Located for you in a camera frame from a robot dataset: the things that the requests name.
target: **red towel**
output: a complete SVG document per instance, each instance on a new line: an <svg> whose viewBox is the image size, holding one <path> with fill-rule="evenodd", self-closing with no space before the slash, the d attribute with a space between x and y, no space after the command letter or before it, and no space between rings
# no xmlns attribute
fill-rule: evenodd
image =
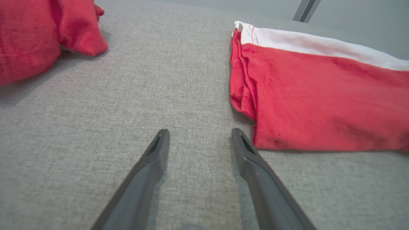
<svg viewBox="0 0 409 230"><path fill-rule="evenodd" d="M0 85L48 70L59 45L95 56L108 49L93 0L0 1Z"/></svg>
<svg viewBox="0 0 409 230"><path fill-rule="evenodd" d="M336 39L236 22L233 107L262 149L409 151L409 61Z"/></svg>

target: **red fabric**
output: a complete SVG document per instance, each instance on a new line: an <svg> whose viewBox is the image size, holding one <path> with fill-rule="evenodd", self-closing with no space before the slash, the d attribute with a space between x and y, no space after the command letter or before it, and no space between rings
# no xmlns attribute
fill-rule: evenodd
<svg viewBox="0 0 409 230"><path fill-rule="evenodd" d="M231 40L233 107L262 149L409 151L409 72Z"/></svg>
<svg viewBox="0 0 409 230"><path fill-rule="evenodd" d="M108 49L93 0L0 1L0 85L48 70L59 45L95 56Z"/></svg>

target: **crumpled red cloth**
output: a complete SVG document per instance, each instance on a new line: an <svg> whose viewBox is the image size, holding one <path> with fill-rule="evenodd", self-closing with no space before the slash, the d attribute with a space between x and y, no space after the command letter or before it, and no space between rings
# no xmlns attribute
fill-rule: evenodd
<svg viewBox="0 0 409 230"><path fill-rule="evenodd" d="M0 85L48 70L60 45L88 56L108 49L93 0L0 1Z"/></svg>

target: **gray upholstered surface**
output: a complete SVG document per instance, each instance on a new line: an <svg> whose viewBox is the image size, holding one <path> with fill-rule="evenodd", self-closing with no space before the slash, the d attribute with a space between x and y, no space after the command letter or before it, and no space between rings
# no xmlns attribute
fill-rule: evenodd
<svg viewBox="0 0 409 230"><path fill-rule="evenodd" d="M251 122L229 102L234 20L364 38L232 11L97 1L109 51L71 54L48 72L0 87L0 229L89 229L162 128L167 170L148 229L256 229L230 131ZM409 158L392 152L261 154L318 229L403 229Z"/></svg>

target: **gray wall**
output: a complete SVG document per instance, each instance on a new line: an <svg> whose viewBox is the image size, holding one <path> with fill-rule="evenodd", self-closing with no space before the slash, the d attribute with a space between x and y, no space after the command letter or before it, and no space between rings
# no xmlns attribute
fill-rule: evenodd
<svg viewBox="0 0 409 230"><path fill-rule="evenodd" d="M343 30L408 57L409 0L321 0L309 24Z"/></svg>
<svg viewBox="0 0 409 230"><path fill-rule="evenodd" d="M301 0L159 0L161 2L243 11L247 14L292 20Z"/></svg>

